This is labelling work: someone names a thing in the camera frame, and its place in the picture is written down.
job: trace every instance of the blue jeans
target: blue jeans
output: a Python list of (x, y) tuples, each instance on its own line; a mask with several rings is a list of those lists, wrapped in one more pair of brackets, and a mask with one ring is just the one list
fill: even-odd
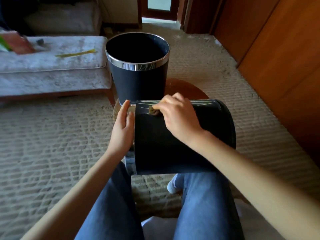
[[(228, 180), (220, 172), (179, 174), (176, 186), (183, 197), (174, 239), (245, 239)], [(82, 239), (144, 239), (131, 177), (122, 162), (75, 238)]]

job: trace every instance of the person's left hand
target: person's left hand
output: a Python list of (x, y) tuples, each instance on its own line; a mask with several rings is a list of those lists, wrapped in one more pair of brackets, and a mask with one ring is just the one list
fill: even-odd
[(130, 101), (126, 100), (114, 123), (110, 143), (106, 153), (122, 159), (134, 143), (134, 113), (127, 116)]

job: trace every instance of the wooden wardrobe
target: wooden wardrobe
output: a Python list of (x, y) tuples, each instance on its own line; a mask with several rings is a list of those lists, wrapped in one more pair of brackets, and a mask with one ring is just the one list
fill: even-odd
[(320, 0), (226, 0), (213, 34), (320, 166)]

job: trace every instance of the beige wall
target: beige wall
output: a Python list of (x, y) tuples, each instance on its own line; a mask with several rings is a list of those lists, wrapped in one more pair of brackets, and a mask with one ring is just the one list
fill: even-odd
[(98, 0), (98, 2), (102, 19), (106, 23), (139, 22), (138, 0)]

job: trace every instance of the person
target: person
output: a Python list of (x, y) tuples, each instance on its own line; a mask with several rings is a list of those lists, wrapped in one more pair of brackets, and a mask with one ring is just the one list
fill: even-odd
[[(129, 106), (122, 105), (104, 155), (23, 240), (144, 239), (131, 178), (121, 163), (134, 139)], [(172, 193), (183, 190), (174, 239), (244, 239), (228, 180), (285, 239), (320, 239), (319, 202), (203, 130), (187, 98), (166, 95), (153, 108), (177, 139), (219, 170), (179, 174), (169, 183)]]

